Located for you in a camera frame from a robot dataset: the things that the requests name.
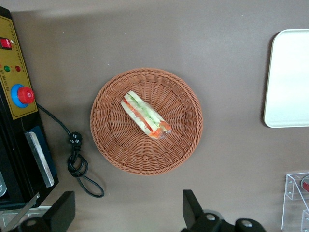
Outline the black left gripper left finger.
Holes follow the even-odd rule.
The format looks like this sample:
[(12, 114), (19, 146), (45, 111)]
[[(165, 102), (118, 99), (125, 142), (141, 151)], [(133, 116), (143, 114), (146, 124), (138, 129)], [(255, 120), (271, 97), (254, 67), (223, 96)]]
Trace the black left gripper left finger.
[(66, 191), (42, 217), (20, 224), (21, 232), (66, 232), (75, 218), (75, 192)]

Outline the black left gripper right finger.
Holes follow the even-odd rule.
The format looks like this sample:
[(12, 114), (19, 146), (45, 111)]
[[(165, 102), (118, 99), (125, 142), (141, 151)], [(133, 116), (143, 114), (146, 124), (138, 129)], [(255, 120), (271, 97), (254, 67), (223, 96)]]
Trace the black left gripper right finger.
[(265, 228), (250, 218), (237, 219), (232, 225), (216, 211), (203, 210), (190, 189), (183, 191), (183, 232), (263, 232)]

